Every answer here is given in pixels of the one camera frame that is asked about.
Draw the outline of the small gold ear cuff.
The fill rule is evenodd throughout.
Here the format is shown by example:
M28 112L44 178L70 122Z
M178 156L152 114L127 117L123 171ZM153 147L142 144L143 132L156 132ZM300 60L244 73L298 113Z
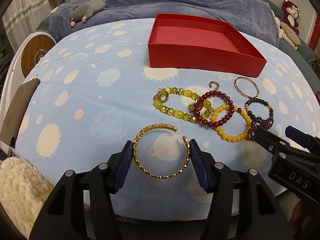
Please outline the small gold ear cuff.
M210 88L213 88L214 90L219 90L220 84L219 84L217 81L212 80L212 81L210 81L210 83L209 83L209 87L210 87Z

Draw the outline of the beige plush toy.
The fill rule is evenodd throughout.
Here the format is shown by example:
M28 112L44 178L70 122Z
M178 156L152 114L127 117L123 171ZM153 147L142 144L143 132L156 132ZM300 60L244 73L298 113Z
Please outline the beige plush toy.
M297 50L297 48L301 45L298 35L296 35L296 33L286 23L281 22L273 11L272 14L279 30L279 38L285 40L295 50Z

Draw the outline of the gold chain bangle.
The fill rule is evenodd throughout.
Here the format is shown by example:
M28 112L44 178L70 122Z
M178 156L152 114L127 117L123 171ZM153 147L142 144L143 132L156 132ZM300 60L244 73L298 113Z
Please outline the gold chain bangle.
M187 168L189 161L190 161L190 144L189 144L189 139L185 136L178 136L178 135L173 135L172 133L169 135L167 133L166 136L164 136L164 133L159 135L158 138L155 140L153 143L152 147L150 148L148 155L149 156L156 156L159 160L162 161L175 161L177 160L180 156L181 153L183 152L181 150L180 145L184 147L184 152L185 152L185 160L183 162L182 167L180 167L176 172L173 174L169 175L157 175L153 174L150 171L148 171L141 161L138 158L138 144L142 137L146 135L146 133L151 132L153 130L160 130L160 129L165 129L172 131L176 133L178 131L178 128L174 125L171 124L152 124L148 125L144 128L142 128L135 136L135 139L133 141L133 159L135 163L137 164L138 168L145 173L146 175L150 176L151 178L155 179L170 179L170 178L175 178L178 175L180 175L182 172L185 171Z

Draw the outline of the thin gold oval bangle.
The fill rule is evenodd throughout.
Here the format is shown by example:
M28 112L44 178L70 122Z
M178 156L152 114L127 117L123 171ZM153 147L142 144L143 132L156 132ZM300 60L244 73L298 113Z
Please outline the thin gold oval bangle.
M235 78L234 88L241 96L247 99L257 98L260 94L258 85L252 79L244 76Z

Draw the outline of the dark bead bracelet gold charm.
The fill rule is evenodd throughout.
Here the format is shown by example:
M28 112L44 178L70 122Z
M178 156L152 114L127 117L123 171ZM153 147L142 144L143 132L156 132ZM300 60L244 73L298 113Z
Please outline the dark bead bracelet gold charm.
M260 105L267 107L267 109L269 111L267 119L263 119L260 116L256 116L253 114L253 112L249 109L249 106L253 103L258 103ZM258 121L260 119L263 122L263 124L273 125L273 123L274 123L274 110L273 110L272 106L267 101L260 99L260 98L251 98L245 102L244 107L245 107L245 111L246 111L247 115L250 117L250 119L252 121Z

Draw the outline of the white fluffy blanket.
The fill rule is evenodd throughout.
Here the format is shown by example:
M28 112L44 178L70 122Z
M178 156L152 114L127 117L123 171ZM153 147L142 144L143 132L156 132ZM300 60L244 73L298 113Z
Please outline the white fluffy blanket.
M1 161L1 204L25 238L53 188L27 160L10 157Z

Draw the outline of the blue velvet sofa cover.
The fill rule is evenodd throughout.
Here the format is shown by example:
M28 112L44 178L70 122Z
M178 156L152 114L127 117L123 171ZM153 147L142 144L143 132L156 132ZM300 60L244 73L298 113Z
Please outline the blue velvet sofa cover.
M95 25L121 20L154 18L157 14L183 14L227 22L236 30L279 46L279 31L271 7L262 0L106 0L106 9L86 23L70 26L71 10L89 0L71 0L52 14L49 33L57 41Z

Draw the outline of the red cardboard box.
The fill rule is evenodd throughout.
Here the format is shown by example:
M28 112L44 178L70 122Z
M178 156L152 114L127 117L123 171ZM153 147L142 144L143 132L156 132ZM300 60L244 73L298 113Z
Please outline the red cardboard box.
M149 41L155 68L188 68L258 77L267 64L230 24L199 16L158 14Z

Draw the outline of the brown leather case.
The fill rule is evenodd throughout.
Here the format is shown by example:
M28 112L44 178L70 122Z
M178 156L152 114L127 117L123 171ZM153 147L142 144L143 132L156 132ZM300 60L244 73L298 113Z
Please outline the brown leather case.
M40 80L34 78L20 85L12 98L1 129L1 142L11 148L15 148L25 111L39 84Z

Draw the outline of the white sheer curtain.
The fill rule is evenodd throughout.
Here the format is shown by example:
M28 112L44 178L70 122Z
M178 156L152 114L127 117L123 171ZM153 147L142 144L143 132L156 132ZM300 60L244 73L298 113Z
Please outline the white sheer curtain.
M2 17L5 32L32 33L51 10L49 0L13 0Z

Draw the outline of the white round wooden appliance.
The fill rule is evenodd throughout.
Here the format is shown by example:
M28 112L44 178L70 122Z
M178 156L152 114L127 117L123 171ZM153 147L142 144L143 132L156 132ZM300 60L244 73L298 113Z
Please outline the white round wooden appliance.
M56 45L54 38L44 31L30 34L14 55L1 94L1 121L9 108L12 98L38 62Z

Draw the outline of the blue planet print cloth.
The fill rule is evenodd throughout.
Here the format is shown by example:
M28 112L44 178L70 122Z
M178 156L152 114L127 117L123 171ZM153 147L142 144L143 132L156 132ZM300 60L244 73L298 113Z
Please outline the blue planet print cloth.
M151 124L171 124L176 133L146 133L138 158L153 174L169 175L182 167L184 147L175 161L148 152L159 135L195 139L201 150L229 168L256 168L273 193L283 187L268 177L272 156L244 138L247 98L234 88L243 76L201 69L155 68L148 41L155 19L96 25L66 36L28 75L38 78L17 136L15 154L28 160L52 183L63 172L90 171L119 152ZM271 132L285 137L293 126L319 135L319 103L294 61L277 47L243 34L267 64L258 77L258 98L274 110ZM210 81L219 90L209 87ZM150 220L194 220L208 215L212 195L197 181L192 165L175 178L155 179L130 165L124 186L112 197L116 214Z

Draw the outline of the green sofa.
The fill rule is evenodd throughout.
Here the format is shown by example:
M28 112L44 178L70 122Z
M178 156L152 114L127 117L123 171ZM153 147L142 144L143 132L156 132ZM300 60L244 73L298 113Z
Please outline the green sofa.
M279 39L283 42L287 42L294 50L298 51L319 78L319 66L316 55L298 36L299 30L297 19L300 16L300 9L289 0L284 0L281 7L278 7L270 0L262 1L268 3L271 7L274 20L279 30Z

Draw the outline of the red monkey plush toy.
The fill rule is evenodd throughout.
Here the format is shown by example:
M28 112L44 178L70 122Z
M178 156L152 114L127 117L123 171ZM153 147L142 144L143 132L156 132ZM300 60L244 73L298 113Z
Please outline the red monkey plush toy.
M297 18L300 16L299 8L289 0L284 0L281 7L284 12L283 22L286 23L295 33L299 35Z

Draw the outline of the grey plush mouse toy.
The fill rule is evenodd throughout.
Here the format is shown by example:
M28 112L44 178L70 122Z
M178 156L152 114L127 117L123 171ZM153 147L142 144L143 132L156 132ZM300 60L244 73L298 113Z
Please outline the grey plush mouse toy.
M76 23L85 23L94 14L106 9L106 0L89 0L76 5L70 12L70 26L75 27Z

